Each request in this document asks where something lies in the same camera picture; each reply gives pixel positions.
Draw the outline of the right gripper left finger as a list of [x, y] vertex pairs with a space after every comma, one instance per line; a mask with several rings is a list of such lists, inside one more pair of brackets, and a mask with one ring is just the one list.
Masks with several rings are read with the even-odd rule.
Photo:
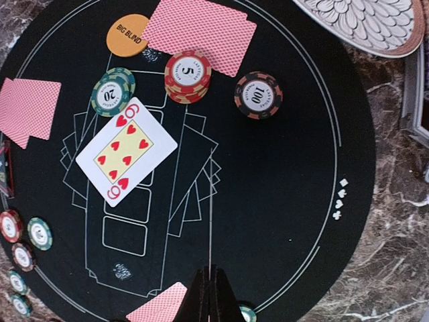
[[196, 271], [174, 322], [208, 322], [208, 268]]

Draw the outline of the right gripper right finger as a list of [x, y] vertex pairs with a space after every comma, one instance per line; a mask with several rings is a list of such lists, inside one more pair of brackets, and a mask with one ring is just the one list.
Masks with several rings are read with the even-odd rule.
[[210, 274], [210, 321], [243, 321], [239, 304], [225, 271], [211, 267]]

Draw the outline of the red chip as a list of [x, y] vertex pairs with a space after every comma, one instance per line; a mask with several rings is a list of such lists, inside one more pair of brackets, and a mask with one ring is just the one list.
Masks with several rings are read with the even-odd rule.
[[22, 238], [23, 221], [17, 211], [7, 209], [1, 213], [1, 233], [10, 243], [16, 243]]
[[212, 68], [198, 50], [185, 50], [173, 55], [164, 69], [165, 90], [173, 101], [189, 105], [208, 92]]

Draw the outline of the red triangular all-in marker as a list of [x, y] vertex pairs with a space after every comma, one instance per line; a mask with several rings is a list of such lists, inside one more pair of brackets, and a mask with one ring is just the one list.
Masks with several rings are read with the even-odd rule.
[[9, 140], [1, 143], [1, 192], [8, 198], [14, 197], [11, 144]]

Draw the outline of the single red-backed playing card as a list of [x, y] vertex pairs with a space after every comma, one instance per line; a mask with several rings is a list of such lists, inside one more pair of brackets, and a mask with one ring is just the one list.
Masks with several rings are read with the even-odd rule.
[[16, 117], [30, 137], [48, 140], [62, 84], [6, 78], [1, 87], [1, 117]]

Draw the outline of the orange big blind button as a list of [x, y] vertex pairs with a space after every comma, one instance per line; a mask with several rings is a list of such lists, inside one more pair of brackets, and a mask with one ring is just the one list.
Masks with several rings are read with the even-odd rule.
[[148, 41], [141, 36], [149, 19], [140, 14], [129, 14], [118, 19], [109, 29], [106, 44], [110, 52], [119, 57], [132, 57], [147, 48]]

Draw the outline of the green poker chip stack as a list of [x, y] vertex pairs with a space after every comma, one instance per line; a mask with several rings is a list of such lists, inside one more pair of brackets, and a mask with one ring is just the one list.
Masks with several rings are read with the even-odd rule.
[[23, 315], [24, 317], [29, 317], [31, 315], [33, 307], [26, 296], [13, 294], [10, 296], [10, 300], [11, 304], [19, 314]]

